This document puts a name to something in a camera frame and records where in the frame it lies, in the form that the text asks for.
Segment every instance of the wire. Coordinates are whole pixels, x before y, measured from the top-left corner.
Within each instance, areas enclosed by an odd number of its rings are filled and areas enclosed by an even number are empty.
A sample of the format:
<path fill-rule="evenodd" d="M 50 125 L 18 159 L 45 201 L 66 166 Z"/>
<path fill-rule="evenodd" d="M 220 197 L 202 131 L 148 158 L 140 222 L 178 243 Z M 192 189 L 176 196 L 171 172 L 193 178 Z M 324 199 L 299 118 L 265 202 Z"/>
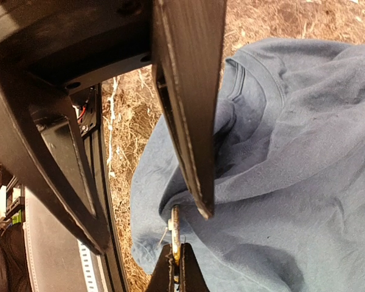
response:
<path fill-rule="evenodd" d="M 157 247 L 161 245 L 161 243 L 162 243 L 162 241 L 164 240 L 164 237 L 165 237 L 166 233 L 168 232 L 168 230 L 169 230 L 169 229 L 168 229 L 168 227 L 165 227 L 164 235 L 161 237 L 161 240 L 159 241 L 159 243 L 158 243 Z"/>
<path fill-rule="evenodd" d="M 78 118 L 77 118 L 77 122 L 78 123 L 80 123 L 81 121 L 81 118 L 84 116 L 84 114 L 85 114 L 85 112 L 86 112 L 86 106 L 83 106 L 83 110 L 82 110 L 82 112 L 81 112 L 81 114 L 78 116 Z"/>

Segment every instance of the screw hole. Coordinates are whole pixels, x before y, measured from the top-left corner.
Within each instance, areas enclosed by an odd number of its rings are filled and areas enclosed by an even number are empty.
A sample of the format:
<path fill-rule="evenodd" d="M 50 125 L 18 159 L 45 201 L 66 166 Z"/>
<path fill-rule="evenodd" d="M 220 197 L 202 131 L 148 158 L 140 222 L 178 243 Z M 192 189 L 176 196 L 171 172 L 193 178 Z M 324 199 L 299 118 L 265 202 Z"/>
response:
<path fill-rule="evenodd" d="M 142 4 L 138 0 L 125 1 L 117 12 L 123 16 L 138 15 L 142 11 Z"/>
<path fill-rule="evenodd" d="M 141 63 L 148 63 L 151 61 L 151 56 L 150 55 L 146 55 L 141 59 Z"/>
<path fill-rule="evenodd" d="M 73 82 L 73 83 L 66 85 L 66 89 L 68 89 L 68 90 L 75 89 L 75 88 L 80 87 L 80 85 L 81 85 L 80 82 Z"/>

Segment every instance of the red wire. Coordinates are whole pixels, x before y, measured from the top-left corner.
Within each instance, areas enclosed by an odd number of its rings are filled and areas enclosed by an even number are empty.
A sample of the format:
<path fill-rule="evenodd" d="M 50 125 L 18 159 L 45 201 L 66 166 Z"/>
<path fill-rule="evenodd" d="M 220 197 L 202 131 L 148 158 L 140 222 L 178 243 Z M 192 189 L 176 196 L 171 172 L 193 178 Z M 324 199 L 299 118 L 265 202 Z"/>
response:
<path fill-rule="evenodd" d="M 85 112 L 86 112 L 86 106 L 83 106 L 83 111 L 81 112 L 81 114 L 77 118 L 78 123 L 80 123 L 80 119 L 84 116 Z"/>

